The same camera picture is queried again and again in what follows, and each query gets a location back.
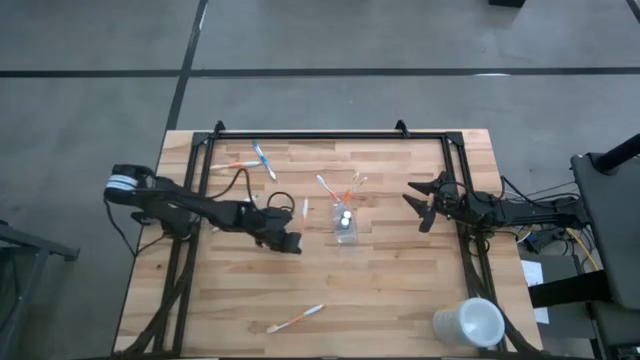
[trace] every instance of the black cable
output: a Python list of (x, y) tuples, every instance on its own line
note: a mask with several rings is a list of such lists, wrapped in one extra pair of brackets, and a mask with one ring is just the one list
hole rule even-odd
[(562, 242), (564, 243), (564, 251), (562, 252), (562, 256), (567, 255), (567, 252), (569, 251), (569, 243), (567, 242), (566, 239), (561, 239)]
[(129, 242), (127, 241), (127, 238), (124, 236), (124, 233), (122, 232), (120, 227), (118, 227), (116, 222), (113, 220), (113, 215), (111, 215), (111, 206), (109, 206), (109, 202), (105, 198), (102, 198), (102, 202), (104, 202), (104, 205), (107, 207), (107, 216), (109, 217), (109, 222), (111, 222), (111, 225), (118, 231), (118, 234), (120, 234), (120, 237), (122, 238), (122, 241), (127, 245), (127, 248), (129, 249), (129, 252), (131, 253), (131, 256), (133, 256), (135, 258), (136, 257), (136, 253), (135, 253), (135, 251), (133, 251), (133, 248), (131, 247), (131, 244), (129, 244)]
[(499, 233), (504, 233), (504, 234), (511, 234), (511, 235), (515, 236), (516, 238), (518, 237), (518, 233), (516, 233), (515, 231), (509, 231), (509, 230), (493, 230), (492, 232), (499, 232)]
[[(582, 231), (580, 231), (580, 238), (582, 238), (582, 235), (585, 235), (584, 237), (587, 239), (587, 250), (588, 250), (588, 253), (589, 253), (589, 255), (592, 255), (593, 254), (593, 250), (595, 249), (595, 246), (596, 246), (596, 242), (595, 242), (595, 239), (593, 239), (593, 243), (591, 243), (591, 238), (589, 238), (589, 236), (587, 236), (587, 234), (591, 235), (589, 233), (588, 229), (585, 227), (584, 229), (582, 229)], [(580, 262), (580, 266), (582, 267), (582, 271), (583, 272), (586, 272), (584, 270), (584, 264), (587, 262), (587, 260), (589, 260), (589, 256), (586, 256)]]
[[(580, 230), (580, 233), (578, 234), (578, 237), (580, 238), (580, 240), (585, 240), (585, 236), (584, 236), (584, 229)], [(589, 241), (589, 239), (587, 239), (587, 241), (584, 242), (584, 244), (586, 244), (586, 248), (588, 251), (591, 251), (591, 241)]]
[(293, 200), (293, 197), (284, 191), (276, 191), (271, 194), (271, 196), (269, 196), (269, 198), (267, 199), (267, 207), (269, 207), (269, 204), (271, 204), (271, 199), (273, 199), (273, 197), (275, 197), (276, 195), (284, 195), (289, 198), (289, 201), (291, 201), (291, 206), (281, 206), (280, 209), (289, 209), (289, 212), (291, 213), (296, 210), (296, 202)]
[[(277, 217), (279, 217), (279, 216), (269, 216), (269, 215), (265, 214), (264, 211), (259, 209), (258, 206), (256, 205), (256, 203), (253, 201), (253, 195), (251, 194), (251, 180), (249, 178), (249, 172), (245, 168), (238, 169), (236, 174), (233, 176), (233, 179), (231, 179), (231, 182), (229, 183), (229, 185), (224, 190), (222, 190), (220, 193), (218, 193), (216, 195), (207, 197), (207, 199), (213, 200), (213, 199), (216, 199), (216, 198), (226, 194), (227, 192), (229, 192), (229, 190), (231, 190), (233, 185), (236, 183), (236, 180), (238, 180), (238, 176), (240, 176), (241, 172), (244, 173), (245, 179), (247, 180), (247, 194), (249, 195), (249, 202), (251, 203), (251, 205), (253, 205), (254, 209), (256, 209), (260, 214), (262, 214), (262, 216), (267, 217), (267, 218), (277, 218)], [(278, 192), (274, 192), (273, 194), (271, 194), (271, 196), (269, 196), (269, 199), (267, 200), (267, 207), (269, 206), (269, 203), (270, 203), (271, 199), (275, 195), (284, 195), (284, 196), (288, 197), (289, 200), (291, 200), (291, 206), (290, 207), (289, 206), (285, 206), (285, 207), (282, 207), (282, 208), (291, 209), (291, 212), (293, 212), (293, 210), (296, 208), (296, 202), (295, 202), (295, 200), (293, 200), (293, 197), (291, 195), (289, 195), (288, 193), (283, 192), (283, 191), (278, 191)]]
[(583, 231), (584, 231), (585, 235), (587, 235), (586, 236), (587, 241), (589, 241), (589, 245), (590, 245), (591, 251), (593, 251), (596, 248), (596, 238), (593, 236), (593, 233), (591, 232), (591, 230), (589, 228), (585, 227), (583, 229)]
[[(502, 191), (500, 192), (500, 195), (498, 197), (496, 197), (495, 199), (492, 199), (492, 200), (485, 200), (485, 199), (480, 199), (478, 197), (478, 195), (476, 194), (476, 192), (473, 191), (472, 189), (470, 189), (467, 185), (465, 185), (465, 184), (463, 184), (461, 182), (457, 182), (457, 181), (444, 181), (444, 182), (440, 183), (440, 185), (438, 185), (438, 187), (436, 188), (436, 192), (435, 192), (436, 196), (440, 197), (440, 191), (442, 190), (443, 186), (445, 186), (445, 185), (453, 185), (453, 184), (462, 187), (463, 189), (466, 190), (467, 194), (473, 195), (473, 197), (476, 198), (476, 200), (478, 200), (480, 202), (483, 202), (483, 203), (491, 203), (492, 201), (500, 200), (500, 199), (502, 199), (504, 197), (504, 192), (505, 192), (504, 182), (502, 183)], [(456, 204), (456, 207), (459, 205), (461, 199), (462, 199), (461, 197), (460, 197), (460, 199), (458, 199), (458, 203)]]
[[(486, 247), (484, 248), (484, 252), (488, 254), (489, 250), (491, 249), (491, 243), (489, 242), (489, 240), (487, 240), (487, 238), (483, 238), (482, 240), (484, 240), (484, 243), (486, 244)], [(470, 246), (467, 247), (467, 251), (469, 252), (469, 255), (478, 257), (478, 254), (474, 254), (473, 252), (471, 252)]]
[(542, 190), (539, 190), (539, 191), (536, 191), (536, 192), (532, 192), (530, 194), (527, 194), (527, 196), (536, 195), (536, 194), (540, 194), (540, 193), (543, 193), (543, 192), (559, 189), (559, 188), (561, 188), (563, 186), (567, 186), (567, 185), (570, 185), (570, 184), (575, 184), (575, 182), (576, 182), (575, 180), (574, 181), (569, 181), (569, 182), (566, 182), (564, 184), (560, 184), (560, 185), (557, 185), (557, 186), (553, 186), (553, 187), (550, 187), (550, 188), (546, 188), (546, 189), (542, 189)]
[(536, 230), (536, 231), (534, 231), (534, 232), (536, 232), (536, 233), (541, 233), (541, 232), (553, 231), (553, 230), (558, 229), (559, 227), (560, 227), (560, 226), (558, 226), (558, 225), (551, 225), (551, 226), (549, 226), (549, 227), (548, 227), (548, 228), (546, 228), (546, 229), (545, 229), (545, 228), (542, 228), (542, 229), (540, 229), (540, 230)]
[[(576, 194), (576, 193), (558, 193), (558, 194), (547, 195), (547, 196), (543, 196), (543, 197), (539, 197), (539, 198), (535, 198), (535, 199), (531, 199), (531, 200), (533, 200), (533, 201), (548, 200), (548, 199), (553, 199), (553, 198), (562, 197), (562, 196), (575, 196), (578, 199), (582, 199), (580, 194)], [(526, 200), (524, 200), (522, 198), (509, 199), (509, 200), (518, 201), (518, 202), (527, 202)]]
[(575, 196), (577, 196), (577, 198), (576, 198), (576, 199), (574, 199), (574, 201), (570, 201), (570, 202), (567, 202), (567, 203), (561, 204), (561, 205), (559, 205), (559, 206), (549, 206), (549, 205), (540, 204), (540, 203), (536, 202), (535, 200), (532, 200), (531, 198), (529, 198), (527, 195), (523, 194), (523, 193), (522, 193), (522, 191), (520, 191), (517, 187), (515, 187), (515, 186), (511, 183), (511, 181), (509, 181), (506, 177), (504, 177), (504, 176), (500, 176), (500, 178), (501, 178), (502, 180), (504, 180), (504, 182), (505, 182), (505, 183), (507, 183), (507, 184), (509, 185), (509, 187), (511, 187), (511, 188), (513, 189), (513, 191), (515, 191), (518, 195), (520, 195), (520, 196), (521, 196), (525, 201), (527, 201), (528, 203), (530, 203), (530, 204), (532, 204), (532, 205), (535, 205), (535, 206), (541, 207), (541, 208), (546, 208), (546, 209), (556, 209), (556, 208), (558, 208), (558, 207), (563, 207), (563, 206), (568, 206), (568, 205), (575, 204), (575, 203), (579, 202), (579, 201), (580, 201), (580, 199), (581, 199), (581, 198), (579, 197), (579, 195), (575, 195)]
[(145, 246), (141, 247), (141, 248), (138, 250), (138, 254), (137, 254), (137, 255), (140, 255), (140, 253), (141, 253), (144, 249), (148, 248), (149, 246), (151, 246), (151, 245), (153, 245), (153, 244), (157, 243), (158, 241), (160, 241), (160, 240), (162, 240), (162, 239), (165, 239), (166, 237), (167, 237), (167, 234), (166, 234), (166, 233), (163, 233), (163, 234), (162, 234), (162, 236), (160, 236), (159, 238), (157, 238), (157, 239), (153, 240), (152, 242), (148, 243), (147, 245), (145, 245)]

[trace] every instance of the wooden tabletop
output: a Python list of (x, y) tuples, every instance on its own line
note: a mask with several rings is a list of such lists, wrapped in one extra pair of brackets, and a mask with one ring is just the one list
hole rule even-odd
[[(488, 131), (462, 132), (475, 189), (499, 192)], [(158, 175), (183, 183), (192, 133), (167, 133)], [(431, 327), (438, 308), (467, 298), (454, 223), (438, 216), (429, 234), (419, 233), (420, 220), (400, 196), (425, 198), (407, 182), (430, 181), (443, 170), (438, 140), (263, 140), (260, 145), (279, 184), (269, 179), (264, 167), (250, 169), (257, 205), (265, 206), (275, 191), (290, 193), (297, 214), (287, 229), (301, 231), (300, 209), (309, 197), (303, 253), (260, 249), (246, 234), (212, 233), (211, 225), (203, 224), (183, 356), (475, 354), (475, 349), (440, 343)], [(250, 141), (215, 142), (214, 164), (250, 160), (258, 160)], [(340, 192), (348, 188), (355, 171), (368, 177), (353, 203), (359, 242), (339, 247), (331, 231), (330, 200), (316, 174)], [(224, 189), (234, 173), (212, 173), (208, 193)], [(198, 180), (196, 175), (194, 189)], [(245, 180), (240, 178), (223, 198), (246, 197)], [(272, 205), (285, 204), (282, 200)], [(146, 228), (140, 245), (160, 233), (159, 227)], [(163, 240), (137, 258), (116, 350), (126, 348), (157, 310), (170, 247), (170, 240)], [(528, 341), (541, 348), (513, 237), (492, 238), (489, 259), (501, 307)], [(275, 334), (265, 333), (270, 325), (318, 304), (326, 307)], [(174, 320), (170, 319), (167, 339), (173, 337)]]

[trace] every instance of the concrete floor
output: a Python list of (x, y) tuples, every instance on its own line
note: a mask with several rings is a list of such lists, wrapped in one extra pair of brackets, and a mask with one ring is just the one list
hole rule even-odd
[[(179, 69), (197, 0), (7, 0), (0, 71)], [(193, 68), (640, 66), (624, 0), (210, 0)], [(110, 351), (132, 259), (101, 202), (111, 166), (155, 166), (175, 78), (0, 78), (0, 218), (82, 248), (52, 259), (21, 359)], [(524, 191), (638, 132), (640, 75), (192, 79), (178, 129), (488, 128)], [(116, 221), (136, 241), (128, 212)]]

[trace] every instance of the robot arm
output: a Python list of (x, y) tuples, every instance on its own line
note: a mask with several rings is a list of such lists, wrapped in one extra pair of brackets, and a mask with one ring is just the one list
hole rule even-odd
[(300, 233), (287, 233), (291, 212), (281, 208), (258, 209), (252, 201), (214, 201), (185, 189), (171, 179), (156, 176), (138, 165), (114, 165), (104, 190), (105, 200), (134, 206), (134, 220), (158, 219), (164, 231), (187, 239), (198, 217), (206, 218), (222, 231), (245, 232), (256, 245), (267, 245), (272, 251), (301, 254)]
[(459, 184), (448, 179), (448, 174), (443, 171), (434, 181), (409, 183), (410, 187), (425, 195), (434, 194), (432, 206), (426, 201), (402, 195), (423, 219), (421, 232), (431, 229), (436, 213), (467, 225), (472, 233), (484, 235), (508, 226), (551, 224), (582, 229), (588, 223), (582, 202), (571, 196), (522, 202), (497, 198), (481, 191), (458, 195)]

